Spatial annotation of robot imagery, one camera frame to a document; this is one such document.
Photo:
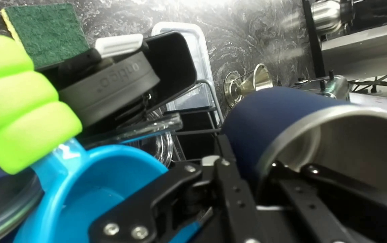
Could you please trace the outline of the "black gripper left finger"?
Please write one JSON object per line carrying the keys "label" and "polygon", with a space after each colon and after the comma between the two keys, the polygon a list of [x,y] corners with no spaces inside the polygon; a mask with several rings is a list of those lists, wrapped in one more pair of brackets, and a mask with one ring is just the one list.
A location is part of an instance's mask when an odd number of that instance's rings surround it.
{"label": "black gripper left finger", "polygon": [[265,243],[251,190],[234,160],[178,163],[104,211],[91,243]]}

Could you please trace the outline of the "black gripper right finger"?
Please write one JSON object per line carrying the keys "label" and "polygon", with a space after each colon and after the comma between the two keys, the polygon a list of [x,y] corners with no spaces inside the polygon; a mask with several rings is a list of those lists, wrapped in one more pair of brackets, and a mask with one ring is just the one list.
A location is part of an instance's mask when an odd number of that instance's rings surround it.
{"label": "black gripper right finger", "polygon": [[296,172],[275,161],[269,184],[313,243],[387,243],[387,191],[314,163]]}

